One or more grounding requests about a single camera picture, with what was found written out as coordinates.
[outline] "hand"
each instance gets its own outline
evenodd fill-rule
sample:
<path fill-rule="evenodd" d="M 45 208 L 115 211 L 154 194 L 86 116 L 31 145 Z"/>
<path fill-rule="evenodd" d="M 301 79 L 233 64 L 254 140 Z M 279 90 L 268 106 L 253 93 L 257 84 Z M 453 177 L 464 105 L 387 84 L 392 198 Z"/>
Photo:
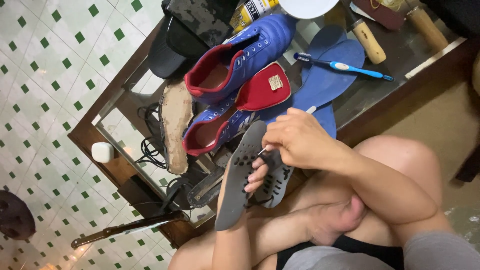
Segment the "hand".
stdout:
<path fill-rule="evenodd" d="M 295 108 L 267 126 L 262 146 L 267 151 L 278 148 L 286 165 L 302 169 L 329 170 L 351 151 L 330 137 L 315 117 Z"/>

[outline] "tiled floor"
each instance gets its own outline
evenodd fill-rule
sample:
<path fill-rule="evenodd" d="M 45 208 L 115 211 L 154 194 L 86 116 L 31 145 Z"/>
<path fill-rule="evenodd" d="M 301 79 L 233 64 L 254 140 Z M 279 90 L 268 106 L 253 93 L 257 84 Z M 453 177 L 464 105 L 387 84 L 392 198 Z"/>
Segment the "tiled floor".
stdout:
<path fill-rule="evenodd" d="M 3 268 L 167 269 L 175 249 L 156 229 L 70 247 L 141 216 L 67 137 L 163 17 L 160 3 L 0 0 L 0 187 L 27 203 L 37 230 L 28 241 L 0 238 Z M 148 75 L 134 91 L 162 82 Z"/>

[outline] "black cap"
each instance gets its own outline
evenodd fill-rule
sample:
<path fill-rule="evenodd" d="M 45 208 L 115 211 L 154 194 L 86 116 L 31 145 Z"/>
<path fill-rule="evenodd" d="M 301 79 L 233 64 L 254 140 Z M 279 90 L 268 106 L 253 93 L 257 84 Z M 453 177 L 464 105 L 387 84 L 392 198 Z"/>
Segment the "black cap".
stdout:
<path fill-rule="evenodd" d="M 209 49 L 167 10 L 169 0 L 162 2 L 165 14 L 148 53 L 150 70 L 162 79 L 184 76 Z"/>

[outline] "glass tabletop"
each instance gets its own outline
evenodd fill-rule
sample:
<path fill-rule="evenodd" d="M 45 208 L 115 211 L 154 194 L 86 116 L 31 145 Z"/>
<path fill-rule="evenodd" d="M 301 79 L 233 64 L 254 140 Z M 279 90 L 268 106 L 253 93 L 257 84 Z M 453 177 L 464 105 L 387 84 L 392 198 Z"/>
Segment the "glass tabletop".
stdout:
<path fill-rule="evenodd" d="M 450 44 L 447 49 L 452 49 L 463 41 L 446 28 L 441 21 L 438 20 L 436 25 Z M 322 27 L 324 27 L 323 17 L 300 20 L 297 23 L 297 32 L 292 43 L 283 56 L 277 60 L 287 74 L 293 93 L 301 86 L 300 71 L 302 68 L 301 63 L 293 59 L 293 54 L 305 52 L 315 34 Z M 387 59 L 378 65 L 366 60 L 363 68 L 391 75 L 396 78 L 396 81 L 391 83 L 359 76 L 342 95 L 333 101 L 337 129 L 347 125 L 368 108 L 398 89 L 422 69 L 422 67 L 418 67 L 420 64 L 434 56 L 423 38 L 407 22 L 399 32 L 387 32 L 375 23 L 369 23 L 369 27 L 378 43 L 382 45 Z M 351 32 L 348 32 L 347 36 L 350 39 L 356 39 Z M 135 160 L 143 155 L 141 142 L 151 136 L 149 130 L 146 129 L 144 120 L 137 116 L 136 110 L 140 106 L 158 102 L 166 85 L 167 81 L 153 75 L 144 61 L 92 123 L 163 197 L 165 197 L 167 184 L 179 176 L 152 163 L 135 163 Z M 153 116 L 158 120 L 158 114 L 154 113 Z M 199 226 L 214 216 L 208 206 L 194 209 L 191 212 L 186 211 L 186 213 L 190 215 L 194 226 Z"/>

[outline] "wooden table frame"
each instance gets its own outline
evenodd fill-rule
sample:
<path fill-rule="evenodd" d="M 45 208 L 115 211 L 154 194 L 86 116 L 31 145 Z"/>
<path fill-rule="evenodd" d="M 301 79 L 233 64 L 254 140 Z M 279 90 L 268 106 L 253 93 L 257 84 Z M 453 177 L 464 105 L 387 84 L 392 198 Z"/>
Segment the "wooden table frame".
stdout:
<path fill-rule="evenodd" d="M 115 100 L 115 107 L 127 117 L 131 123 L 135 123 L 137 130 L 145 137 L 149 137 L 150 133 L 142 121 L 136 115 L 135 100 L 141 96 L 131 92 L 122 91 L 122 88 L 128 88 L 128 82 L 138 82 L 140 78 L 133 78 L 132 74 L 139 70 L 140 74 L 144 74 L 148 70 L 146 57 L 150 49 L 150 45 L 155 38 L 163 19 L 152 30 L 148 37 L 143 41 L 136 52 L 130 57 L 127 63 L 107 86 L 105 91 L 100 95 L 92 107 L 88 110 L 85 116 L 79 121 L 76 127 L 68 134 L 68 138 L 72 140 L 76 146 L 108 177 L 112 183 L 119 188 L 132 175 L 138 175 L 152 190 L 156 190 L 146 179 L 132 166 L 127 159 L 122 155 L 116 155 L 115 159 L 108 163 L 100 163 L 92 158 L 91 147 L 96 142 L 108 142 L 101 132 L 92 124 L 94 118 L 103 110 L 105 105 L 112 100 Z M 370 109 L 362 113 L 348 125 L 338 130 L 338 139 L 344 141 L 352 131 L 363 126 L 377 115 L 385 112 L 393 104 L 399 102 L 402 98 L 412 93 L 415 89 L 425 85 L 435 76 L 443 76 L 452 69 L 461 69 L 462 74 L 470 76 L 472 63 L 480 48 L 480 40 L 469 39 L 451 52 L 434 62 L 429 67 L 420 71 L 413 76 L 407 83 L 401 86 L 397 91 L 384 98 L 381 102 L 372 106 Z M 158 101 L 158 96 L 149 97 L 152 102 Z M 299 181 L 292 181 L 289 186 L 298 185 L 305 181 L 305 176 L 298 170 L 294 174 L 294 178 Z M 208 229 L 212 228 L 214 219 L 210 219 L 201 226 L 193 228 L 187 221 L 169 222 L 159 227 L 161 233 L 172 243 L 174 247 L 179 247 L 193 237 L 203 234 Z"/>

